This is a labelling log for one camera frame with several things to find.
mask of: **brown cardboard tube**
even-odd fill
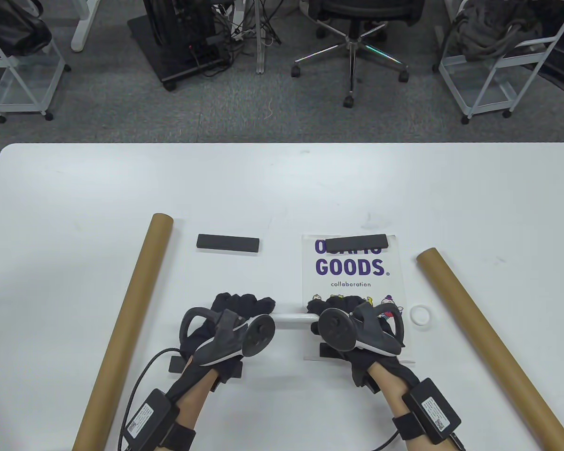
[[[106,445],[172,228],[171,217],[162,213],[153,215],[106,347],[73,451],[102,451]]]
[[[431,248],[416,260],[542,448],[564,451],[564,427],[441,254]]]

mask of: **hand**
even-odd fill
[[[343,310],[346,313],[351,313],[360,303],[365,302],[367,301],[359,296],[345,296],[343,298],[332,296],[327,301],[320,299],[310,301],[307,305],[307,311],[320,315],[324,310],[334,308]],[[379,323],[383,331],[394,336],[393,329],[391,329],[386,318],[380,318]],[[311,329],[314,334],[319,335],[318,323],[312,323]],[[391,374],[403,379],[409,387],[413,388],[419,383],[415,374],[401,365],[396,357],[386,357],[370,350],[360,350],[358,348],[349,352],[339,352],[325,343],[320,345],[320,353],[325,357],[341,358],[349,361],[352,368],[353,382],[355,382],[355,385],[358,387],[368,385],[373,391],[377,391],[377,385],[374,383],[370,374],[368,374],[368,369],[370,369],[374,363],[380,363],[380,365]]]
[[[211,310],[216,312],[225,309],[237,313],[239,316],[249,319],[260,314],[269,314],[274,310],[276,303],[271,298],[257,300],[254,295],[246,294],[243,296],[220,293],[215,297]],[[186,361],[190,359],[198,346],[215,336],[215,324],[205,321],[198,329],[191,333],[187,339],[180,340],[180,354]],[[223,382],[227,381],[234,373],[241,356],[224,360],[213,366],[219,373],[219,378]]]

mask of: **white desk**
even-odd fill
[[[446,256],[564,424],[564,144],[18,144],[0,155],[0,451],[70,450],[151,215],[174,232],[107,449],[133,382],[215,294],[301,305],[301,234],[394,233],[421,377],[469,450],[535,451],[414,257]],[[196,250],[198,233],[262,239],[256,256]],[[381,396],[279,331],[211,395],[193,449],[368,451],[393,432]],[[137,406],[173,381],[154,365]],[[404,450],[400,441],[390,450]]]

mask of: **white ring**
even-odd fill
[[[422,318],[422,316],[419,316],[419,312],[420,311],[424,311],[426,312],[426,318]],[[411,307],[411,310],[409,310],[409,317],[411,318],[411,321],[420,327],[424,327],[424,326],[428,326],[432,320],[432,311],[430,310],[430,307],[428,307],[427,305],[423,305],[421,303],[419,303],[418,305],[414,305],[413,307]]]

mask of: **forearm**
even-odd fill
[[[407,384],[402,379],[389,373],[380,363],[374,363],[368,369],[368,373],[380,387],[393,416],[397,418],[408,414],[409,409],[401,399],[408,392]],[[408,451],[455,451],[454,445],[449,440],[433,445],[425,435],[408,440],[405,444]]]
[[[176,404],[180,408],[180,413],[177,415],[177,419],[175,419],[179,425],[188,429],[194,429],[198,415],[200,414],[203,405],[207,400],[207,395],[209,395],[209,391],[211,390],[211,387],[213,387],[217,377],[218,374],[215,370],[209,371],[209,373],[207,373],[207,375],[202,378],[198,384],[194,385],[188,393],[179,399]],[[157,448],[156,451],[168,450],[165,448]]]

